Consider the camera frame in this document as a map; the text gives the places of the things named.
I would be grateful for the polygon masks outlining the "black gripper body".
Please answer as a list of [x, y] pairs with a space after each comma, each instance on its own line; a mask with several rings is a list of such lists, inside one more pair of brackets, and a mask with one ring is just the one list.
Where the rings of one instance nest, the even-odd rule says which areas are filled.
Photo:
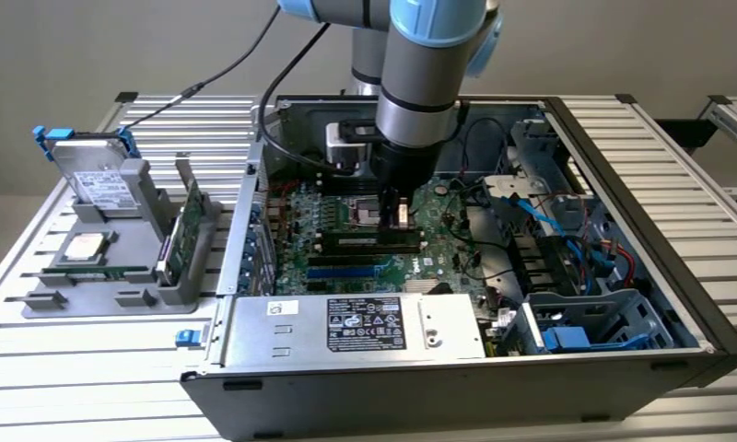
[[372, 147], [371, 171], [380, 192], [415, 192], [432, 178], [441, 153], [441, 144], [407, 147], [383, 142]]

